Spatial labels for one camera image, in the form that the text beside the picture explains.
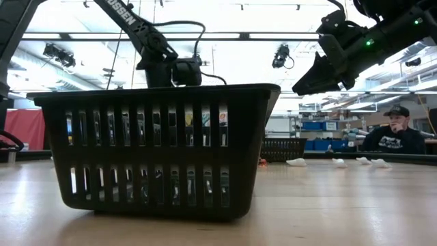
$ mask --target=table surface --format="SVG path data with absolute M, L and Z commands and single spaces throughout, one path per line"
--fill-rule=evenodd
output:
M 232 223 L 95 215 L 64 205 L 53 163 L 0 165 L 0 245 L 435 245 L 437 168 L 308 160 L 258 168 Z

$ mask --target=small black basket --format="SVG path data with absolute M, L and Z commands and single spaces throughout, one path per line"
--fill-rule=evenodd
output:
M 261 158 L 269 163 L 286 162 L 303 157 L 307 139 L 265 138 L 262 142 Z
M 235 219 L 250 209 L 280 91 L 259 84 L 29 97 L 44 112 L 67 206 Z

